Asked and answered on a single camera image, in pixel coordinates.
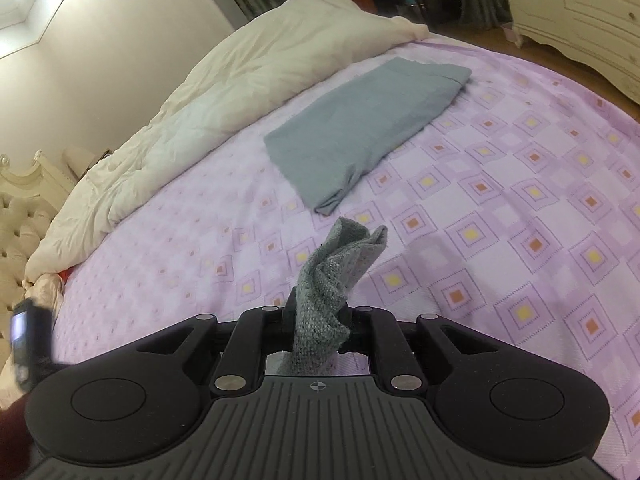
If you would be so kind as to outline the grey pants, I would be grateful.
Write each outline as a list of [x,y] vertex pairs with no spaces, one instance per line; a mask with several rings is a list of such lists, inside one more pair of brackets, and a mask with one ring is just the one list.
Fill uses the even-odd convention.
[[338,349],[350,335],[338,312],[386,246],[386,226],[369,231],[354,220],[335,221],[299,271],[293,344],[277,369],[279,375],[314,376],[334,369]]

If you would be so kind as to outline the beige satin pillow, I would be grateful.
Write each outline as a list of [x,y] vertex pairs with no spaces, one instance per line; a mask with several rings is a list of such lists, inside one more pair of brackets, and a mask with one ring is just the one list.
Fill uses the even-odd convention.
[[56,320],[64,299],[64,281],[58,274],[42,274],[33,283],[24,280],[25,298],[38,307],[49,309]]

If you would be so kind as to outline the red item under duvet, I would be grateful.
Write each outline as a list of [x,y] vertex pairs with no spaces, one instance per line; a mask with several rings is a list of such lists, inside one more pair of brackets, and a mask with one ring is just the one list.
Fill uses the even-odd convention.
[[63,271],[58,272],[58,275],[60,276],[61,280],[66,283],[68,281],[68,279],[70,278],[70,276],[73,273],[74,268],[69,268]]

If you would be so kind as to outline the beige tufted headboard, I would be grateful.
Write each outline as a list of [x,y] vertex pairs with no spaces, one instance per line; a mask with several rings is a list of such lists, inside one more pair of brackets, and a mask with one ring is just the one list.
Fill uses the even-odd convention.
[[25,266],[75,183],[42,151],[23,172],[1,156],[1,359],[10,355],[13,308],[25,297]]

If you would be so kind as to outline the bedside lamp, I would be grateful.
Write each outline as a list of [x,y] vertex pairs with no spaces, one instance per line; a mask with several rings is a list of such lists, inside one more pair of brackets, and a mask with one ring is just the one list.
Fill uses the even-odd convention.
[[71,145],[62,151],[62,161],[77,180],[80,180],[97,160],[96,154],[80,146]]

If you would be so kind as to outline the purple patterned bed sheet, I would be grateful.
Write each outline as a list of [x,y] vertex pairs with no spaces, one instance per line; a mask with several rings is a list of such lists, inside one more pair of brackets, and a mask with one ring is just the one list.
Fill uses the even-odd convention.
[[[411,321],[436,312],[574,367],[612,418],[596,455],[639,474],[639,125],[535,64],[434,39],[402,58],[469,67],[442,116],[337,208],[387,226],[349,296]],[[76,363],[210,312],[280,306],[332,219],[306,208],[264,139],[361,62],[251,125],[168,183],[70,274],[54,326]]]

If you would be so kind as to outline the folded light grey garment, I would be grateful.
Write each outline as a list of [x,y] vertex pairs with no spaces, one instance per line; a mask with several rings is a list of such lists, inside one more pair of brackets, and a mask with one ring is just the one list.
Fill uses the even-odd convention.
[[303,204],[328,216],[382,158],[440,116],[471,74],[392,58],[267,134],[267,153]]

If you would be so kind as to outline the cream white duvet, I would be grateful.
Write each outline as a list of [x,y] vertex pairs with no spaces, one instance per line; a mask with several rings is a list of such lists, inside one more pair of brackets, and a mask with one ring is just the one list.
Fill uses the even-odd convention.
[[352,0],[288,0],[217,44],[150,122],[95,164],[29,257],[25,280],[84,262],[164,185],[300,92],[354,63],[424,40],[423,24]]

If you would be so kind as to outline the white dresser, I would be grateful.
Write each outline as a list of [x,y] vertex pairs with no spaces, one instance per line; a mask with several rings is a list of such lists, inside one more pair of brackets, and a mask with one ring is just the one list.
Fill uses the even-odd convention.
[[639,99],[639,0],[509,0],[516,43],[529,38]]

